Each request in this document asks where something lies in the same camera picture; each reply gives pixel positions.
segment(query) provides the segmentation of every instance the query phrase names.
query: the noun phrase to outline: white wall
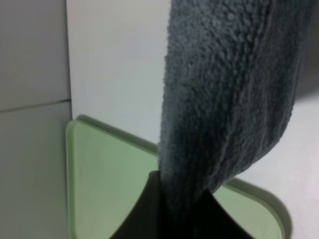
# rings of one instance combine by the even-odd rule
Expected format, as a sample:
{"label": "white wall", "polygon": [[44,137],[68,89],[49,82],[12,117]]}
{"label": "white wall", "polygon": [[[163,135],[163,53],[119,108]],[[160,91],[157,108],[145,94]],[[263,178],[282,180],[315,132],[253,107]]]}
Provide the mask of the white wall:
{"label": "white wall", "polygon": [[69,99],[65,0],[0,0],[0,111]]}
{"label": "white wall", "polygon": [[157,143],[170,0],[68,0],[72,111]]}
{"label": "white wall", "polygon": [[1,239],[67,238],[65,4],[0,0]]}
{"label": "white wall", "polygon": [[70,103],[0,114],[0,238],[66,239]]}

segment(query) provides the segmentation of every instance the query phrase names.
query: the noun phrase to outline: white surface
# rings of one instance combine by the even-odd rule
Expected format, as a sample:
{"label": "white surface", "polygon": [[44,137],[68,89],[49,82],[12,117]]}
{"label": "white surface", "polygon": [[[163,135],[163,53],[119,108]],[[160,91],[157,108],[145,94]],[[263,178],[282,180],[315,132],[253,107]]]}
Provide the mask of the white surface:
{"label": "white surface", "polygon": [[70,98],[65,0],[0,0],[0,111]]}
{"label": "white surface", "polygon": [[69,0],[73,116],[159,140],[169,0]]}
{"label": "white surface", "polygon": [[70,104],[0,114],[0,238],[66,239]]}
{"label": "white surface", "polygon": [[[85,114],[158,142],[168,9],[168,0],[68,0],[75,118]],[[239,176],[282,200],[292,239],[319,235],[318,58],[312,63],[283,139]]]}

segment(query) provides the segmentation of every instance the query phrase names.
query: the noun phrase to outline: towel fold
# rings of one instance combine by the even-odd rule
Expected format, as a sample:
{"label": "towel fold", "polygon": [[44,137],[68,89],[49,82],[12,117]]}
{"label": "towel fold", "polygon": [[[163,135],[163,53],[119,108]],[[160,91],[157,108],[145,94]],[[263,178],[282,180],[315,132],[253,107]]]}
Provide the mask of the towel fold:
{"label": "towel fold", "polygon": [[159,169],[177,222],[283,135],[316,2],[171,1]]}

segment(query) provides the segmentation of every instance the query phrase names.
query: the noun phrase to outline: light green tray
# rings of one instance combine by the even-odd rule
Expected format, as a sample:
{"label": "light green tray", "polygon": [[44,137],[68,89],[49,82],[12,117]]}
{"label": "light green tray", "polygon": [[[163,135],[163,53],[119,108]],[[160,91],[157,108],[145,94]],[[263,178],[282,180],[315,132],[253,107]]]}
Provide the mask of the light green tray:
{"label": "light green tray", "polygon": [[[107,239],[125,220],[157,170],[157,155],[82,121],[67,127],[67,183],[71,239]],[[256,239],[283,239],[276,214],[232,187],[215,198]]]}

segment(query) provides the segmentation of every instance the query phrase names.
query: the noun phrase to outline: terry cloth texture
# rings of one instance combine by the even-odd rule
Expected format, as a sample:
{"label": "terry cloth texture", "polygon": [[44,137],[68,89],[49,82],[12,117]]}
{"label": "terry cloth texture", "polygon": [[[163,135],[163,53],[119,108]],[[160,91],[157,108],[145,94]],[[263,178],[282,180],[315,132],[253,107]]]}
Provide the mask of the terry cloth texture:
{"label": "terry cloth texture", "polygon": [[171,1],[159,169],[175,220],[283,135],[316,2]]}

